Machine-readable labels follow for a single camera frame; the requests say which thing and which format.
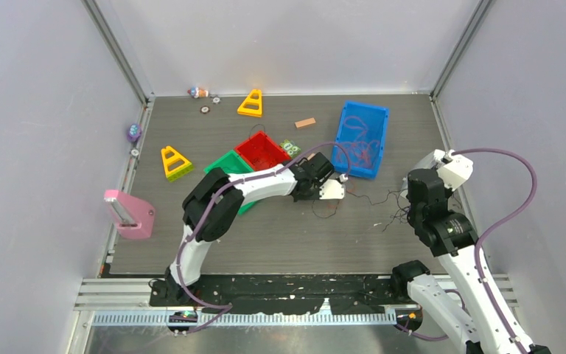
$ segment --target red plastic bin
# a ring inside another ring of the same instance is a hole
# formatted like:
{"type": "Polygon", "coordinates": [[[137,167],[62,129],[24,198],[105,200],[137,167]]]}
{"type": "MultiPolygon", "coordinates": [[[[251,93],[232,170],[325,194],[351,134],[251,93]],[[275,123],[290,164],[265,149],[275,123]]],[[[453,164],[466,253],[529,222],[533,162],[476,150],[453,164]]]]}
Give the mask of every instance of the red plastic bin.
{"type": "Polygon", "coordinates": [[[255,171],[267,170],[290,159],[285,150],[275,144],[263,131],[256,132],[248,140],[236,146],[235,152],[255,171]]]}

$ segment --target aluminum frame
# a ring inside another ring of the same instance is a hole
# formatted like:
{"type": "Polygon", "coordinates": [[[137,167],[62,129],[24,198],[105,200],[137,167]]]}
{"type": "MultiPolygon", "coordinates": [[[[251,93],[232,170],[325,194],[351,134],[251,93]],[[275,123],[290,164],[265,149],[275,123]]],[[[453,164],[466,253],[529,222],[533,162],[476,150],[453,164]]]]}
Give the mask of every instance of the aluminum frame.
{"type": "MultiPolygon", "coordinates": [[[[448,132],[446,121],[439,107],[439,101],[434,100],[432,97],[430,97],[430,106],[433,109],[433,113],[435,114],[435,121],[437,121],[437,126],[439,128],[439,135],[441,136],[441,141],[444,143],[444,149],[446,151],[453,150],[454,149],[453,139],[450,136],[450,133],[448,132]]],[[[469,222],[472,223],[474,228],[477,229],[476,222],[473,217],[472,207],[468,202],[468,198],[470,197],[470,194],[467,190],[467,184],[461,185],[457,189],[457,192],[459,199],[461,200],[461,204],[463,206],[463,211],[465,216],[469,219],[469,222]]]]}
{"type": "Polygon", "coordinates": [[[129,63],[129,60],[125,55],[123,48],[120,46],[120,43],[112,32],[107,19],[103,15],[97,0],[81,0],[81,2],[85,5],[85,8],[90,14],[90,18],[99,30],[99,34],[108,45],[111,54],[114,59],[116,59],[118,67],[125,75],[125,78],[129,82],[129,86],[133,89],[133,93],[138,97],[143,105],[147,104],[153,93],[148,93],[144,90],[142,83],[138,80],[136,73],[133,71],[132,65],[129,63]]]}
{"type": "Polygon", "coordinates": [[[463,35],[461,35],[461,38],[459,39],[457,46],[453,50],[453,53],[450,55],[446,66],[441,71],[435,87],[430,92],[430,97],[432,100],[436,100],[441,93],[441,90],[443,90],[443,88],[446,86],[446,82],[450,78],[450,75],[453,73],[454,68],[461,59],[461,56],[463,55],[469,44],[472,42],[472,38],[474,38],[474,35],[481,27],[481,24],[483,23],[487,12],[495,3],[495,1],[496,0],[480,0],[478,2],[478,5],[476,6],[474,13],[472,14],[472,17],[469,19],[469,22],[465,26],[463,35]]]}
{"type": "MultiPolygon", "coordinates": [[[[438,284],[444,290],[456,289],[455,283],[448,275],[433,275],[438,284]]],[[[381,276],[379,279],[389,279],[389,275],[381,276]]],[[[70,343],[66,350],[67,354],[81,354],[85,352],[90,331],[94,325],[94,316],[98,312],[105,311],[149,311],[157,313],[164,310],[194,310],[191,306],[157,307],[148,305],[150,298],[150,287],[148,282],[152,278],[110,278],[110,279],[84,279],[82,281],[79,295],[75,300],[74,313],[76,321],[71,332],[70,343]]],[[[509,307],[517,308],[517,298],[509,277],[505,274],[496,274],[494,279],[500,288],[500,292],[509,307]]],[[[399,304],[386,306],[389,310],[414,310],[419,309],[415,304],[399,304]]],[[[349,323],[349,325],[372,325],[372,323],[349,323]]]]}
{"type": "MultiPolygon", "coordinates": [[[[153,112],[153,107],[155,106],[155,96],[151,96],[149,98],[149,102],[146,104],[144,109],[142,110],[142,114],[138,121],[138,124],[142,128],[142,135],[138,142],[133,146],[133,148],[142,150],[144,147],[144,139],[146,138],[146,132],[148,129],[148,123],[150,121],[150,115],[153,112]]],[[[138,162],[140,160],[140,155],[132,156],[129,155],[129,161],[127,163],[127,169],[123,174],[123,177],[120,179],[118,188],[125,193],[129,193],[131,191],[131,187],[133,186],[133,180],[136,177],[136,171],[138,168],[138,162]]],[[[99,265],[98,273],[101,272],[101,268],[105,263],[111,263],[113,259],[113,248],[116,245],[116,237],[118,235],[118,231],[116,227],[111,224],[109,234],[108,234],[108,242],[105,246],[105,252],[103,252],[103,259],[101,264],[99,265]]]]}

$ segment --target blue plastic bin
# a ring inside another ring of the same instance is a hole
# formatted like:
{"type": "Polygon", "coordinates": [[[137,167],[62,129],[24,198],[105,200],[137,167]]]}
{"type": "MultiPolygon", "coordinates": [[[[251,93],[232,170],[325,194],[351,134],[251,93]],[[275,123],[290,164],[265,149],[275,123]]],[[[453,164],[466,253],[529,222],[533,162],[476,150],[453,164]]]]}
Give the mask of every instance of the blue plastic bin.
{"type": "MultiPolygon", "coordinates": [[[[385,149],[388,116],[389,108],[352,101],[344,104],[335,142],[349,154],[351,176],[376,178],[385,149]]],[[[339,173],[348,170],[346,156],[338,147],[333,148],[331,161],[339,173]]]]}

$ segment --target black wire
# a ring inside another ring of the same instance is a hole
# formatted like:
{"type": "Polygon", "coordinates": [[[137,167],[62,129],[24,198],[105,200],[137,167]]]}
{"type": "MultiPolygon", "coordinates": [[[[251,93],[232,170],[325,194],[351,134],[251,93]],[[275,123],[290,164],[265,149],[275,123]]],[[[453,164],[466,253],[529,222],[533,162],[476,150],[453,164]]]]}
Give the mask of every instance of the black wire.
{"type": "Polygon", "coordinates": [[[354,194],[353,192],[350,192],[349,190],[346,190],[346,193],[352,195],[353,197],[357,197],[357,198],[364,198],[364,197],[367,198],[367,199],[368,199],[368,202],[370,203],[371,206],[385,203],[385,202],[389,199],[389,194],[390,194],[390,193],[387,193],[387,195],[385,196],[385,200],[384,200],[384,201],[378,201],[378,202],[376,202],[376,203],[373,203],[372,200],[370,199],[370,197],[369,197],[368,195],[365,195],[365,194],[356,195],[356,194],[354,194]]]}
{"type": "Polygon", "coordinates": [[[459,200],[459,198],[457,198],[456,194],[453,194],[451,196],[451,198],[457,203],[457,205],[459,206],[459,209],[463,210],[463,203],[461,203],[461,201],[459,200]]]}
{"type": "Polygon", "coordinates": [[[335,215],[335,214],[338,213],[338,208],[340,207],[341,199],[338,201],[338,204],[335,206],[335,210],[333,211],[333,213],[332,213],[331,215],[328,215],[328,216],[320,216],[320,215],[318,215],[318,214],[315,213],[315,209],[314,209],[314,207],[313,207],[313,206],[315,205],[315,202],[316,202],[316,200],[314,200],[314,201],[311,203],[311,211],[313,212],[313,214],[314,214],[315,216],[317,216],[318,218],[320,218],[320,219],[328,219],[328,218],[330,218],[330,217],[332,217],[333,215],[335,215]]]}
{"type": "Polygon", "coordinates": [[[253,129],[259,127],[260,125],[262,126],[262,131],[264,132],[264,134],[266,134],[266,133],[265,133],[265,125],[263,125],[263,124],[261,124],[261,123],[255,124],[255,125],[253,125],[253,127],[251,128],[251,131],[248,132],[248,138],[249,138],[249,139],[251,138],[251,136],[253,136],[253,129]]]}
{"type": "Polygon", "coordinates": [[[152,278],[151,280],[148,281],[148,287],[153,289],[153,286],[150,284],[150,282],[152,282],[153,280],[159,280],[159,281],[164,281],[163,279],[159,279],[159,278],[152,278]]]}
{"type": "Polygon", "coordinates": [[[400,198],[398,198],[398,195],[402,191],[403,190],[394,191],[396,193],[396,206],[398,207],[398,210],[390,217],[391,221],[389,223],[387,223],[387,225],[385,225],[385,227],[382,229],[383,232],[385,232],[385,230],[387,230],[387,228],[391,224],[393,224],[394,221],[396,221],[396,219],[400,223],[406,223],[407,222],[407,214],[409,213],[410,206],[405,206],[404,208],[402,206],[400,206],[400,198]]]}

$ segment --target wooden block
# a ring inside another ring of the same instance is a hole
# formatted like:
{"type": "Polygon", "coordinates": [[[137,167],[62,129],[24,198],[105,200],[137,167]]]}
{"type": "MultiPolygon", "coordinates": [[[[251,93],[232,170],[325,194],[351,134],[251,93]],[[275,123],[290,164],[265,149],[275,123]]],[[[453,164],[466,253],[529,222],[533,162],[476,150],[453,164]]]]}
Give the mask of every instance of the wooden block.
{"type": "Polygon", "coordinates": [[[296,129],[306,128],[310,125],[315,124],[315,118],[309,118],[305,120],[299,120],[298,122],[294,123],[296,125],[296,129]]]}

